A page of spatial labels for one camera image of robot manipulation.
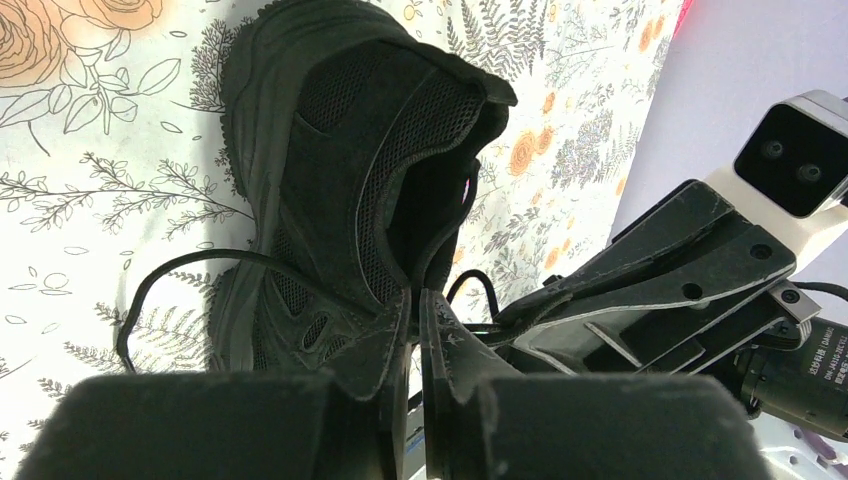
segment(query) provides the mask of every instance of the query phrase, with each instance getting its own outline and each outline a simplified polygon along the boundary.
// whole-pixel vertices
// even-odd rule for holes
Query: black sneaker
[[[259,12],[223,70],[222,119],[251,250],[320,286],[242,261],[210,317],[213,369],[329,367],[380,383],[422,287],[441,291],[473,202],[475,156],[515,105],[505,81],[420,44],[357,0]]]

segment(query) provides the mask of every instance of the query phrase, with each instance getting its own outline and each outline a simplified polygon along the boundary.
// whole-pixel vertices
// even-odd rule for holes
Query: shoe mesh panel
[[[314,68],[304,82],[298,101],[298,113],[313,128],[328,131],[347,112],[361,93],[371,73],[391,54],[395,47],[371,42],[344,52]],[[291,243],[283,229],[278,229],[271,255],[292,266],[296,265]],[[299,315],[312,294],[298,283],[277,272],[272,273],[274,284],[293,316]]]
[[[288,237],[286,237],[282,229],[277,229],[277,235],[274,238],[274,245],[271,249],[271,256],[291,266],[296,265],[291,242],[289,242]],[[282,273],[271,272],[271,278],[274,280],[274,285],[277,287],[292,315],[300,315],[300,312],[306,308],[306,304],[312,299],[312,294],[300,286],[299,283]]]
[[[327,132],[347,113],[371,73],[396,52],[397,47],[370,42],[322,62],[306,76],[297,112],[313,128]]]
[[[330,340],[330,347],[327,348],[327,352],[324,353],[324,360],[329,359],[333,355],[336,354],[339,350],[342,349],[345,345],[347,345],[348,338],[343,335],[336,335]]]
[[[259,324],[253,322],[253,369],[271,370],[280,364],[273,357],[265,355],[265,342]]]
[[[375,211],[389,176],[411,155],[454,140],[472,121],[481,101],[476,87],[461,84],[440,70],[415,93],[380,150],[365,184],[356,229],[362,271],[381,303],[398,290],[374,241]]]
[[[310,348],[315,346],[315,342],[318,341],[318,337],[321,336],[321,332],[324,331],[324,327],[327,326],[327,323],[330,321],[330,317],[326,314],[322,314],[312,325],[309,326],[309,329],[306,330],[306,333],[303,335],[303,349],[309,350]]]

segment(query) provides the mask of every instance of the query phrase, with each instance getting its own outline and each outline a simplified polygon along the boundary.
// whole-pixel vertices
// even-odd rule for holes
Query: cable
[[[244,250],[232,250],[226,248],[218,248],[213,250],[204,250],[202,252],[194,252],[189,253],[187,255],[182,255],[173,260],[169,260],[162,265],[160,265],[156,270],[153,270],[138,286],[138,289],[135,291],[135,296],[133,297],[132,305],[130,306],[130,310],[127,313],[127,319],[123,325],[121,325],[120,330],[118,331],[118,338],[115,340],[115,352],[118,354],[118,357],[121,359],[121,363],[123,363],[124,368],[127,369],[130,373],[136,373],[135,366],[132,363],[132,359],[130,358],[129,353],[129,338],[133,329],[135,328],[136,323],[138,323],[138,318],[141,316],[141,307],[144,304],[144,299],[147,297],[147,294],[150,292],[153,284],[156,283],[157,280],[165,276],[171,270],[175,268],[182,267],[189,263],[199,262],[201,260],[212,260],[212,259],[235,259],[235,260],[243,260],[252,263],[259,264],[265,268],[273,270],[275,272],[281,273],[295,282],[297,282],[303,288],[306,288],[312,293],[314,293],[318,297],[322,297],[325,300],[331,301],[336,305],[349,310],[351,313],[359,315],[363,318],[374,317],[377,315],[377,312],[371,312],[367,309],[363,309],[359,305],[356,305],[344,298],[341,298],[333,293],[330,293],[324,290],[321,286],[315,284],[312,280],[304,276],[302,273],[298,272],[285,262],[281,262],[279,260],[275,260],[266,255],[262,255],[255,252],[247,252]]]
[[[453,299],[459,292],[460,287],[472,278],[476,278],[483,284],[483,289],[486,290],[486,303],[489,306],[489,315],[491,315],[492,318],[495,318],[495,316],[500,312],[500,307],[498,307],[498,295],[495,293],[495,286],[492,284],[492,280],[489,279],[488,275],[480,270],[468,270],[467,272],[463,272],[456,281],[453,282],[453,285],[451,285],[450,290],[448,290],[448,295],[445,298],[448,303],[453,303]]]
[[[810,290],[813,292],[822,292],[829,293],[835,297],[839,297],[842,300],[848,302],[848,288],[843,287],[842,285],[837,285],[835,283],[827,283],[827,282],[792,282],[796,287],[801,290]]]
[[[476,278],[483,284],[483,289],[486,291],[486,302],[489,307],[489,313],[492,315],[492,319],[494,319],[495,316],[500,313],[498,297],[495,294],[495,286],[492,284],[492,280],[480,270],[468,270],[463,272],[453,282],[453,285],[451,285],[451,288],[448,290],[448,294],[445,299],[448,303],[452,303],[459,291],[459,288],[471,278]],[[527,333],[527,331],[533,328],[539,320],[541,320],[542,316],[544,316],[549,310],[553,309],[554,306],[567,302],[570,299],[571,297],[563,297],[560,299],[559,303],[549,305],[543,313],[539,313],[537,316],[532,318],[521,318],[514,325],[507,327],[494,323],[463,323],[462,325],[468,329],[468,331],[476,335],[477,338],[488,347],[497,348],[512,343],[513,340]]]

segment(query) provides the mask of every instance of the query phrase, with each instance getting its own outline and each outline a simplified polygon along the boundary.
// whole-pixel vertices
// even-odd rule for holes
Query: screw
[[[821,169],[811,163],[808,163],[798,169],[798,180],[800,180],[801,183],[805,183],[807,185],[816,183],[821,180],[821,175]]]
[[[777,140],[771,140],[763,144],[763,156],[776,160],[783,156],[783,144]]]
[[[780,294],[780,298],[786,303],[798,303],[798,301],[801,300],[801,294],[795,290],[784,290],[783,293]]]
[[[768,260],[771,257],[771,247],[768,245],[757,244],[751,247],[751,256],[757,260]]]

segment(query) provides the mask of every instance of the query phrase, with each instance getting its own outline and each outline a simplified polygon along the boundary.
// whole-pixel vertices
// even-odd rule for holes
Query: floral tablecloth
[[[116,327],[152,268],[248,248],[218,83],[264,3],[0,0],[0,478],[74,384],[121,372]],[[518,94],[481,154],[454,277],[480,268],[508,303],[603,248],[682,0],[372,3]],[[232,264],[154,287],[130,341],[140,370],[204,367],[207,300]],[[484,298],[470,283],[457,313],[484,320]]]

